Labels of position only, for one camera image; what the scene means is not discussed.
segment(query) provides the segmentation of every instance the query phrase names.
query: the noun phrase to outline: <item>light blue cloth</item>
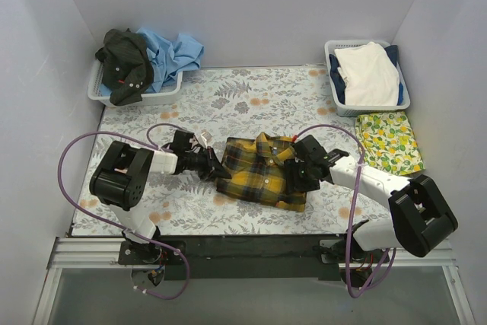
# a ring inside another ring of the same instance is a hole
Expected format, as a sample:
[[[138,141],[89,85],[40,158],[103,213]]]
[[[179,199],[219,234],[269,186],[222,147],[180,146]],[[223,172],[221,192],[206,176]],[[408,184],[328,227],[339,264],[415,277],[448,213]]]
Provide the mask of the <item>light blue cloth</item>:
[[[180,33],[176,41],[170,42],[146,28],[140,28],[137,33],[145,38],[147,56],[154,69],[154,82],[145,93],[158,93],[162,84],[176,80],[178,72],[200,68],[205,47],[191,36]],[[112,91],[102,84],[100,93],[106,97]]]

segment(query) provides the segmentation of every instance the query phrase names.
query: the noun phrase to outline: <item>table surface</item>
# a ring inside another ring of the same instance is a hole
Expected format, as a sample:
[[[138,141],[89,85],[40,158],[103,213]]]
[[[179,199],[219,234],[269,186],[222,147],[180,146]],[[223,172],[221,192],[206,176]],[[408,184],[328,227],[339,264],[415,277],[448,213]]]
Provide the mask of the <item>table surface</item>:
[[[156,123],[173,123],[194,133],[211,134],[208,142],[219,158],[227,137],[256,138],[260,132],[293,136],[308,126],[329,123],[354,132],[355,119],[336,115],[324,67],[205,69],[185,72],[180,99],[172,105],[105,108],[101,131],[119,132],[146,141]],[[355,142],[334,129],[313,135],[327,151],[341,148],[358,157]],[[161,145],[173,129],[158,127],[151,138]],[[89,180],[112,138],[99,135],[94,143],[79,204],[116,221],[108,207],[88,189]],[[346,229],[352,191],[322,183],[307,196],[304,212],[290,212],[231,199],[201,182],[193,172],[171,176],[150,174],[140,205],[166,235],[325,234]],[[378,203],[359,195],[355,221],[387,217]],[[72,236],[120,236],[120,230],[76,212]]]

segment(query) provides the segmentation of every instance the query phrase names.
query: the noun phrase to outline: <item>laundry basket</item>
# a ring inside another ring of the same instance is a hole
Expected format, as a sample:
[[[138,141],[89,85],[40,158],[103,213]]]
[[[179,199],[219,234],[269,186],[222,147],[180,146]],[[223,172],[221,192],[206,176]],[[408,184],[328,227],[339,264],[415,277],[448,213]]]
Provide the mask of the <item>laundry basket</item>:
[[[335,55],[335,49],[345,49],[347,47],[358,47],[366,45],[369,42],[375,42],[380,44],[382,47],[388,47],[390,44],[385,41],[375,41],[375,40],[341,40],[341,41],[328,41],[325,43],[325,57],[326,57],[326,67],[328,68],[328,75],[331,65],[329,63],[329,55]],[[404,82],[404,77],[397,64],[397,71],[399,72],[399,82],[403,85],[403,102],[399,106],[347,106],[342,104],[338,100],[338,95],[336,94],[335,84],[330,78],[330,84],[332,87],[333,100],[336,104],[336,113],[343,117],[353,117],[359,114],[368,114],[373,112],[384,112],[387,110],[405,110],[411,104],[409,100],[408,89],[406,83]]]
[[[90,82],[88,83],[88,97],[92,100],[99,100],[108,107],[118,107],[110,103],[110,96],[104,97],[100,93],[101,79],[103,77],[103,63],[95,60],[91,70]],[[127,106],[156,106],[159,104],[173,104],[180,96],[181,83],[183,81],[183,72],[179,72],[176,78],[176,84],[163,86],[160,93],[147,93],[142,95],[140,102],[127,104]]]

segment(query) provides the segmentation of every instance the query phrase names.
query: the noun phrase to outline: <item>floral pattern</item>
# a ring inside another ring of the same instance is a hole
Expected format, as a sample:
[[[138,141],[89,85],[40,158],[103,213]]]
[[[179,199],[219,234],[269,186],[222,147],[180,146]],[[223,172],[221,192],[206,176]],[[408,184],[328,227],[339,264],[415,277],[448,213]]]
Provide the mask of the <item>floral pattern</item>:
[[[173,105],[106,108],[100,130],[145,141],[147,128],[168,122],[205,133],[219,158],[229,136],[256,138],[260,132],[293,136],[304,128],[329,123],[354,131],[353,118],[336,115],[323,67],[206,69],[185,72],[181,97]],[[358,158],[355,142],[334,129],[315,129],[326,150],[341,148]],[[173,129],[157,127],[151,138],[163,145]],[[116,220],[88,189],[89,180],[112,142],[99,135],[94,143],[79,203],[91,212]],[[346,229],[352,191],[322,183],[308,193],[304,212],[285,211],[244,202],[216,192],[193,172],[171,176],[149,174],[141,202],[162,234],[319,234]],[[355,221],[388,217],[378,203],[360,196]],[[76,212],[72,235],[120,236],[120,230]]]
[[[358,116],[355,131],[365,147],[364,161],[371,167],[395,175],[407,175],[425,168],[403,111]]]

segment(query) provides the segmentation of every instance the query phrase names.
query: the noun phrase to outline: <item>lemon print fabric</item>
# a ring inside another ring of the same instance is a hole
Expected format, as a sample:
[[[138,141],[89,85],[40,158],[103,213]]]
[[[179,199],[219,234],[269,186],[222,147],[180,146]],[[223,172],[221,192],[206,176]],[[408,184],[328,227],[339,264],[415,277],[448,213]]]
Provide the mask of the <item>lemon print fabric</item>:
[[[423,170],[411,126],[404,112],[363,114],[355,133],[365,147],[365,163],[395,175]]]

